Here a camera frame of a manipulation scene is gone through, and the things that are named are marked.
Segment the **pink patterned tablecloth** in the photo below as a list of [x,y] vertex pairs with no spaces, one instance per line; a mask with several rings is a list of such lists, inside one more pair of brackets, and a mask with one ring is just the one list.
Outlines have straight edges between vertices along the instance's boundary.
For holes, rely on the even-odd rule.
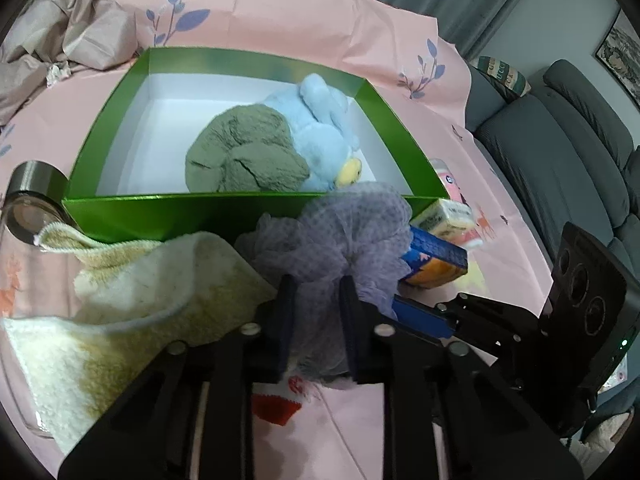
[[[167,0],[113,0],[134,12],[140,47],[169,25]],[[299,58],[372,82],[428,158],[442,159],[471,205],[484,240],[471,252],[471,277],[440,289],[415,290],[419,300],[448,300],[457,288],[517,304],[539,314],[551,286],[550,270],[516,206],[463,125],[470,68],[453,44],[439,38],[436,18],[376,0],[182,0],[185,11],[208,9],[204,23],[177,32],[168,47],[214,47]],[[400,72],[418,74],[426,40],[446,65],[426,97],[410,100],[396,86]],[[81,145],[130,62],[106,73],[81,70],[36,92],[1,133],[1,201],[12,170],[29,159],[70,174]],[[382,388],[336,391],[309,387],[310,398],[285,427],[256,419],[258,479],[381,479]]]

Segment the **blue orange small carton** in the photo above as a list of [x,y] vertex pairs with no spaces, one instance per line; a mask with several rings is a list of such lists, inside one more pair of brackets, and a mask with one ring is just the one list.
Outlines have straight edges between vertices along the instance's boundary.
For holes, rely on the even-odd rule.
[[409,266],[409,273],[401,281],[414,287],[432,289],[468,273],[468,253],[464,248],[415,226],[410,226],[410,233],[410,248],[402,256]]

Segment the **red and white sock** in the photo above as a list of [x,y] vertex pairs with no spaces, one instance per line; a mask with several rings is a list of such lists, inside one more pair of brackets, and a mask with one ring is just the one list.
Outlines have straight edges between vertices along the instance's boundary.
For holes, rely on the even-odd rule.
[[265,422],[285,426],[316,393],[316,385],[298,375],[288,375],[276,384],[255,382],[252,412]]

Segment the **person lying on sofa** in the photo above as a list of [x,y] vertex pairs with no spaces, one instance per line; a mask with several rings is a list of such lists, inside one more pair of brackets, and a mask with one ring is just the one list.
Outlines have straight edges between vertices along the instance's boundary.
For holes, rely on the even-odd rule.
[[614,415],[599,426],[587,437],[585,445],[590,452],[600,454],[610,454],[616,445],[620,443],[623,436],[629,430],[634,421],[634,408],[623,414]]

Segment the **purple mesh bath pouf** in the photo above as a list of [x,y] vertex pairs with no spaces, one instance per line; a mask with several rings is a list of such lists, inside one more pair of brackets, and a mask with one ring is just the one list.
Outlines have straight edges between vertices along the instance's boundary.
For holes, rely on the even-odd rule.
[[360,300],[392,318],[398,283],[410,271],[411,208],[390,185],[354,184],[311,200],[298,218],[263,214],[236,251],[269,283],[297,284],[291,372],[330,384],[348,373],[338,285],[350,276]]

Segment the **blue plush toy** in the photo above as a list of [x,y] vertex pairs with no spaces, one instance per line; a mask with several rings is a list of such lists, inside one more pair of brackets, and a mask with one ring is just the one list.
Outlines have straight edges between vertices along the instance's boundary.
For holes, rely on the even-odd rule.
[[309,177],[302,191],[328,192],[359,180],[360,143],[348,123],[343,92],[310,74],[294,88],[271,93],[262,104],[285,117],[295,151],[306,160]]

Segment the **pink white small package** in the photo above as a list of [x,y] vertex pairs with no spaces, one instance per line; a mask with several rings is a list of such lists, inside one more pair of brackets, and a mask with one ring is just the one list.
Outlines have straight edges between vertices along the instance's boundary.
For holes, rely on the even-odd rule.
[[[448,168],[448,166],[446,165],[446,162],[444,162],[441,159],[431,159],[430,163],[433,169],[435,170],[436,174],[439,176],[439,179],[442,181],[442,186],[445,188],[445,190],[448,193],[448,197],[446,198],[446,200],[456,200],[457,202],[464,203],[465,205],[468,205],[471,208],[471,206],[464,199],[461,193],[461,190],[459,188],[459,185],[457,184],[457,181],[454,178],[454,174]],[[459,247],[462,247],[466,250],[472,250],[474,248],[480,247],[480,245],[483,244],[483,241],[482,241],[482,238],[480,237],[480,233],[477,232],[476,222],[475,222],[474,230],[467,232],[462,237],[459,237],[450,243],[455,244]]]

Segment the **framed landscape painting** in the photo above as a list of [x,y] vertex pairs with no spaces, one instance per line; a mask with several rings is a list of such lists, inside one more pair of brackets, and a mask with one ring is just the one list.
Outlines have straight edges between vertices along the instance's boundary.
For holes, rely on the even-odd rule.
[[613,74],[627,93],[639,102],[639,36],[623,10],[618,12],[603,38],[597,59]]

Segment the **green fuzzy cloth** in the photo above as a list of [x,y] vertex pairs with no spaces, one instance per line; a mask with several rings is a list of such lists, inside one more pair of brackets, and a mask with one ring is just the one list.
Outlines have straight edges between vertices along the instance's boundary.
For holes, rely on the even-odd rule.
[[296,192],[309,176],[285,117],[264,104],[238,105],[214,117],[184,160],[192,193]]

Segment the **cream tissue pack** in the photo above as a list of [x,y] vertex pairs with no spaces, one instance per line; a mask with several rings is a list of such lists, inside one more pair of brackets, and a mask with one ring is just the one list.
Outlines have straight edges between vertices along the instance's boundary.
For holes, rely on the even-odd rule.
[[435,200],[414,217],[410,224],[448,242],[475,229],[472,209],[464,203],[446,198]]

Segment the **clear glass bottle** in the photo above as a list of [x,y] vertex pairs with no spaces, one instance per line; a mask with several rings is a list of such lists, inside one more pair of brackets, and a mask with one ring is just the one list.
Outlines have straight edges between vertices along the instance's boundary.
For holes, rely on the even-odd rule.
[[45,226],[70,221],[62,206],[66,185],[60,170],[39,160],[23,162],[9,178],[1,206],[3,321],[73,314],[77,262],[37,245],[37,235]]

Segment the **crumpled beige cloth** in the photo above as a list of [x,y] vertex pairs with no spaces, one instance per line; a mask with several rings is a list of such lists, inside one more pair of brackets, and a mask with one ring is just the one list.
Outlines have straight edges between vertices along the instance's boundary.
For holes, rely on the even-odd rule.
[[113,0],[36,0],[1,45],[1,125],[56,70],[110,70],[138,50],[134,14]]

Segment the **grey blue sofa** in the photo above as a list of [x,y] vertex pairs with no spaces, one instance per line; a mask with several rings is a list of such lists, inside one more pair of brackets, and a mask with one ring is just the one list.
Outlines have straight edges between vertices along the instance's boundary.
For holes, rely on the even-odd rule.
[[628,270],[628,347],[639,333],[639,213],[624,170],[628,130],[570,62],[554,62],[540,87],[506,99],[481,73],[472,76],[466,124],[549,260],[567,223],[608,248]]

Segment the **striped throw pillow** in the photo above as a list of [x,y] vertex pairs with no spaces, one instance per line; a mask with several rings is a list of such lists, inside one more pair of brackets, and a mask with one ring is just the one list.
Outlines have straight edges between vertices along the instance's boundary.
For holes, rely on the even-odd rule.
[[521,98],[532,90],[532,86],[521,72],[498,58],[478,56],[472,59],[471,65],[486,76],[506,99]]

